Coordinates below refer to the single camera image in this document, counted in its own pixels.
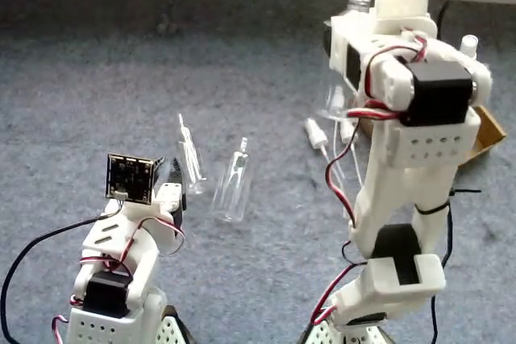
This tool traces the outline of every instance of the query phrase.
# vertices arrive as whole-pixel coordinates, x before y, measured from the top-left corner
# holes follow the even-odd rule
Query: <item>gray carpet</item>
[[[164,0],[0,0],[0,279],[36,235],[101,211],[108,152],[172,155],[181,111],[211,168],[246,135],[257,170],[239,226],[208,217],[209,195],[190,199],[188,246],[161,258],[160,286],[201,344],[294,343],[345,264],[341,208],[302,130],[321,21],[345,0],[175,1],[181,33],[160,37]],[[516,6],[454,2],[444,36],[457,44],[467,33],[481,37],[495,80],[489,105],[511,132]],[[359,149],[364,167],[364,139]],[[515,154],[509,137],[459,176],[485,192],[453,200],[440,343],[516,334]],[[19,269],[8,317],[21,343],[52,342],[87,231],[43,243]],[[399,343],[429,342],[429,307],[386,330]]]

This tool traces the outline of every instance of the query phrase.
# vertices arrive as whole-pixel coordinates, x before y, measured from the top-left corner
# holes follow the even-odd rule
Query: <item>red wire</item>
[[[349,215],[349,218],[352,221],[353,227],[355,227],[355,214],[353,213],[352,204],[347,199],[347,197],[343,193],[343,191],[333,183],[333,180],[331,179],[331,168],[333,167],[333,164],[335,164],[337,161],[342,159],[351,149],[353,140],[356,136],[356,133],[358,132],[359,123],[360,123],[360,120],[358,120],[358,122],[356,123],[355,130],[353,131],[352,137],[350,138],[349,143],[347,143],[346,147],[343,149],[343,151],[340,153],[340,155],[338,155],[330,163],[328,163],[328,165],[326,167],[326,172],[324,175],[326,178],[327,186],[330,188],[331,191],[333,191],[333,193],[339,198],[340,202],[343,204],[344,208],[347,211],[347,214]]]
[[[111,263],[116,263],[117,264],[116,267],[122,266],[123,270],[132,278],[132,272],[131,272],[131,270],[129,270],[129,267],[127,267],[124,262],[119,261],[118,259],[110,257],[110,256],[84,257],[79,261],[79,263],[88,263],[88,262],[97,262],[97,261],[102,261],[103,263],[106,263],[106,267],[108,267],[110,270],[114,270],[113,267],[115,267]]]
[[[368,112],[359,110],[350,110],[347,112],[349,118],[366,118],[370,120],[393,120],[399,118],[400,114],[396,112]]]
[[[61,338],[61,335],[59,334],[59,330],[57,329],[57,322],[58,321],[61,321],[61,322],[64,322],[64,323],[68,324],[68,320],[66,318],[64,318],[63,316],[61,316],[61,315],[55,316],[52,319],[52,332],[54,333],[54,338],[56,338],[56,343],[57,344],[63,344],[63,339]]]
[[[325,321],[335,310],[337,310],[337,307],[332,305],[330,308],[324,309],[324,312],[322,312],[319,317],[317,317],[314,320],[314,325],[319,325],[323,321]]]
[[[321,315],[321,308],[323,307],[323,305],[326,302],[327,298],[330,296],[331,292],[333,292],[333,289],[335,288],[335,286],[337,286],[339,284],[339,282],[342,280],[342,278],[344,278],[345,275],[348,274],[352,269],[354,269],[355,267],[363,266],[364,264],[365,263],[357,263],[357,264],[349,265],[344,270],[342,270],[340,272],[340,274],[333,281],[331,281],[330,285],[328,285],[327,289],[324,291],[324,293],[322,294],[321,298],[319,299],[317,305],[315,305],[315,309],[312,312],[312,316],[310,317],[310,323],[312,325],[317,325],[317,324],[315,324],[315,322],[318,320],[318,317],[322,317],[322,315]]]
[[[371,108],[371,109],[383,109],[383,110],[389,110],[389,107],[384,104],[380,100],[375,100],[374,98],[371,100],[367,100],[364,107]]]
[[[177,227],[176,225],[174,225],[171,222],[165,221],[164,219],[159,219],[159,218],[154,218],[154,217],[152,217],[152,218],[144,218],[141,221],[139,221],[139,223],[136,226],[135,230],[133,231],[131,237],[129,238],[129,241],[127,241],[127,245],[123,249],[122,255],[120,255],[120,262],[121,263],[123,263],[123,261],[125,261],[125,259],[127,258],[127,254],[129,254],[129,250],[131,249],[133,243],[135,242],[136,231],[141,229],[146,221],[152,221],[152,220],[156,221],[156,222],[159,222],[162,225],[167,226],[167,227],[171,228],[172,230],[174,230],[175,232],[177,232],[181,236],[181,245],[177,248],[177,250],[181,249],[181,247],[183,246],[183,243],[185,242],[186,236],[185,236],[185,233],[183,233],[183,231],[179,227]]]
[[[365,68],[364,91],[365,91],[365,95],[368,96],[369,98],[373,98],[373,96],[371,95],[371,63],[372,63],[372,61],[380,54],[384,54],[386,52],[391,52],[392,50],[397,50],[399,48],[411,50],[412,52],[416,52],[417,54],[420,53],[420,51],[416,50],[415,48],[410,48],[408,46],[401,46],[401,45],[390,46],[388,48],[381,49],[379,52],[375,52],[371,56],[371,59],[369,60],[368,65]]]

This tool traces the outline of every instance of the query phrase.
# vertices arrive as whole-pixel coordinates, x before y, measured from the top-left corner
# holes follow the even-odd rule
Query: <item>perforated plate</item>
[[[156,344],[186,344],[176,319],[167,316],[161,322],[156,333]]]
[[[331,328],[326,321],[315,326],[305,341],[305,344],[342,344],[344,336]]]
[[[303,344],[343,344],[344,335],[337,331],[333,326],[328,325],[326,321],[315,326],[308,338]],[[385,337],[384,334],[376,327],[354,329],[353,333],[346,334],[346,343],[348,344],[394,344],[392,340]]]
[[[67,344],[130,344],[139,337],[143,310],[128,317],[113,318],[72,308]]]

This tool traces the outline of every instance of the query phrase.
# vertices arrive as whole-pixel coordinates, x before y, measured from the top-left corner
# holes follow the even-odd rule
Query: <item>humanoid robot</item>
[[[473,107],[488,98],[492,78],[476,61],[474,37],[464,37],[461,50],[437,39],[442,17],[431,19],[428,0],[375,0],[374,7],[359,0],[327,24],[329,66],[356,101],[345,115],[374,120],[354,208],[327,169],[365,261],[352,282],[330,295],[355,266],[327,289],[300,343],[391,342],[379,324],[421,308],[446,285],[435,246],[458,165],[481,124]],[[388,224],[405,204],[414,205],[412,222]]]
[[[83,242],[67,344],[194,343],[166,295],[152,286],[160,251],[178,251],[185,241],[181,169],[174,160],[155,192],[163,165],[164,159],[108,155],[110,201]]]

